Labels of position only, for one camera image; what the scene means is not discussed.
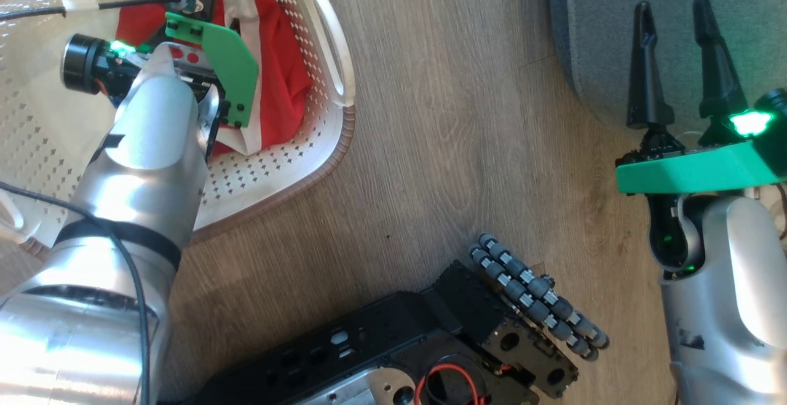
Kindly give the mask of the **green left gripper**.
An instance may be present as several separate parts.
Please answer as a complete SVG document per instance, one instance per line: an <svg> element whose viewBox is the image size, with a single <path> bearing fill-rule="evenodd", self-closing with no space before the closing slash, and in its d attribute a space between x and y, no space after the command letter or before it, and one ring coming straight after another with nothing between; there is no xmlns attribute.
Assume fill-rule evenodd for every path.
<svg viewBox="0 0 787 405"><path fill-rule="evenodd" d="M175 74L191 87L197 101L211 86L217 88L223 125L248 126L259 63L236 31L168 12L159 44L169 48ZM61 80L68 90L104 94L118 108L153 54L150 43L135 47L122 40L74 34L65 46Z"/></svg>

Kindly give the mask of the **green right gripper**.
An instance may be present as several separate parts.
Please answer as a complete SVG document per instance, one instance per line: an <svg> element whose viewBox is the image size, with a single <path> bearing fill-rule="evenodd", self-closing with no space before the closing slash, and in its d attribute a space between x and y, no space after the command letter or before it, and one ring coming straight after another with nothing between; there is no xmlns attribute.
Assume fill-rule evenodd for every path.
<svg viewBox="0 0 787 405"><path fill-rule="evenodd" d="M700 117L724 117L709 126L711 139L691 150L632 151L617 161L618 190L628 194L731 191L785 182L785 89L762 95L748 109L730 50L710 0L692 2L694 34L701 51ZM644 130L675 122L658 71L657 27L649 2L633 11L633 42L626 125Z"/></svg>

